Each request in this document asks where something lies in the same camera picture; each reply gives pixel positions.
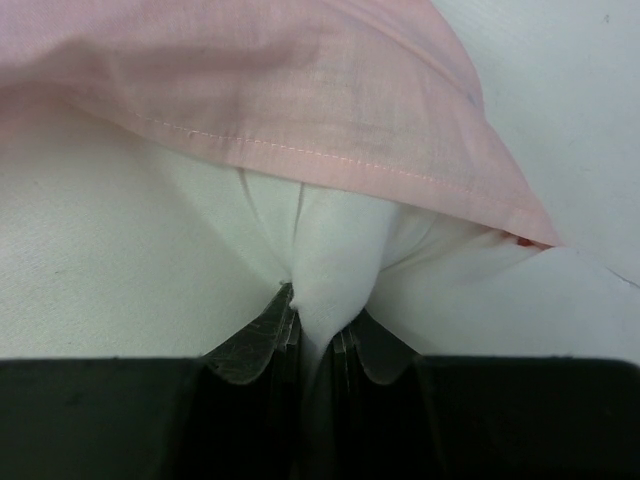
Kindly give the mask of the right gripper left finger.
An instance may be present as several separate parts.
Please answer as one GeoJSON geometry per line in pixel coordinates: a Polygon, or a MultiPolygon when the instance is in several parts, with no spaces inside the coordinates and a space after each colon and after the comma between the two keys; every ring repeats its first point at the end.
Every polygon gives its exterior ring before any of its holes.
{"type": "Polygon", "coordinates": [[[283,285],[198,358],[5,360],[5,479],[285,479],[300,324],[283,285]]]}

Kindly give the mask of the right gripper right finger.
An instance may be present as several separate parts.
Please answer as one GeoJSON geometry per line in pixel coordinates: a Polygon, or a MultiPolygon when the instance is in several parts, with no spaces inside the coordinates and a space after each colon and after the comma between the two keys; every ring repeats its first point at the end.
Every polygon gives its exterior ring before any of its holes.
{"type": "Polygon", "coordinates": [[[639,369],[571,357],[422,356],[360,314],[332,340],[346,479],[635,479],[639,369]]]}

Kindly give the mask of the white pillow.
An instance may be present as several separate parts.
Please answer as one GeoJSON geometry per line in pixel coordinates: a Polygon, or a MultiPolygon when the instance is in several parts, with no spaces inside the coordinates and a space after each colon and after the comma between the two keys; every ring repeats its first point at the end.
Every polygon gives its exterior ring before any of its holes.
{"type": "Polygon", "coordinates": [[[440,165],[502,154],[473,101],[413,102],[428,207],[167,150],[64,98],[1,91],[1,354],[187,356],[291,282],[314,373],[361,309],[422,354],[639,359],[639,289],[534,233],[530,191],[440,165]],[[525,215],[513,223],[513,213],[525,215]]]}

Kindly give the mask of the blue pink printed pillowcase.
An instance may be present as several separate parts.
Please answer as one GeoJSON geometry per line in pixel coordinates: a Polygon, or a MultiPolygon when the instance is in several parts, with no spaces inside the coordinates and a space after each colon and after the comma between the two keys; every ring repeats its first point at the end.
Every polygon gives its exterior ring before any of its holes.
{"type": "Polygon", "coordinates": [[[556,246],[429,1],[5,1],[1,121],[67,103],[166,147],[556,246]]]}

